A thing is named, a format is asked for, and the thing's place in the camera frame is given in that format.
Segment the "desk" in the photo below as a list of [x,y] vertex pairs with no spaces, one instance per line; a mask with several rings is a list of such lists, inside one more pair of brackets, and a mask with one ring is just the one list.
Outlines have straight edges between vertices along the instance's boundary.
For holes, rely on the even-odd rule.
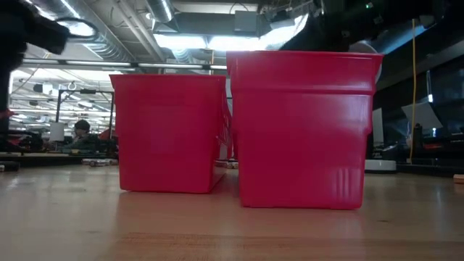
[[0,175],[2,260],[464,260],[464,189],[452,179],[367,175],[358,211],[240,207],[211,194],[131,193],[117,167]]

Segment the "plastic bin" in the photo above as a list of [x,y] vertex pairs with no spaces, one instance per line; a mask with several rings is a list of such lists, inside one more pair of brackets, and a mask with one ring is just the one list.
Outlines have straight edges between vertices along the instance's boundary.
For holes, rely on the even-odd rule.
[[246,207],[356,209],[383,56],[227,53]]
[[128,191],[207,193],[224,172],[231,115],[225,77],[111,75]]

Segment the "table surface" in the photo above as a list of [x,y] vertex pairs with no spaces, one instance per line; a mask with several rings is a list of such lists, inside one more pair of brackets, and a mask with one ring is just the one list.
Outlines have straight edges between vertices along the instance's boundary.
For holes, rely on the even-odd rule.
[[357,211],[251,209],[211,194],[130,193],[117,167],[0,174],[1,260],[464,260],[464,186],[367,175]]

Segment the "person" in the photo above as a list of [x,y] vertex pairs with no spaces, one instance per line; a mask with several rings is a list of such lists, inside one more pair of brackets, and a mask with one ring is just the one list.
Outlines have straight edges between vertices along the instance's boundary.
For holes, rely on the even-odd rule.
[[99,138],[90,134],[90,124],[86,120],[79,120],[74,124],[75,138],[72,144],[64,146],[63,149],[87,149],[95,151]]

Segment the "dark hair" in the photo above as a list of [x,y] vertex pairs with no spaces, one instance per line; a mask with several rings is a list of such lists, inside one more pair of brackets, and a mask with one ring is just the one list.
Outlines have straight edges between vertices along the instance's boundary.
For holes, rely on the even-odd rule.
[[79,120],[74,124],[74,129],[76,130],[84,130],[86,132],[90,131],[90,124],[88,124],[87,120]]

